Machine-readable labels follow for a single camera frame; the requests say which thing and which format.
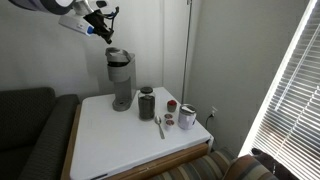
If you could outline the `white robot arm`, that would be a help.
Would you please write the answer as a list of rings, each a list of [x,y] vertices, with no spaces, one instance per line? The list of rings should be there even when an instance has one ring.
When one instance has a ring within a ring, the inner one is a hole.
[[[114,23],[119,7],[110,13],[103,10],[109,6],[107,0],[8,0],[13,5],[30,10],[59,15],[59,24],[90,36],[96,34],[112,43],[113,26],[108,27],[105,19]]]

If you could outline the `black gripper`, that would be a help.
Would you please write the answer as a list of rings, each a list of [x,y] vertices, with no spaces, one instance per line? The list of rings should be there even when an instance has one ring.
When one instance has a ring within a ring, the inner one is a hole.
[[[84,19],[93,26],[93,32],[95,34],[101,35],[107,44],[112,43],[114,31],[106,29],[106,24],[104,23],[104,18],[102,17],[102,12],[100,10],[85,15]]]

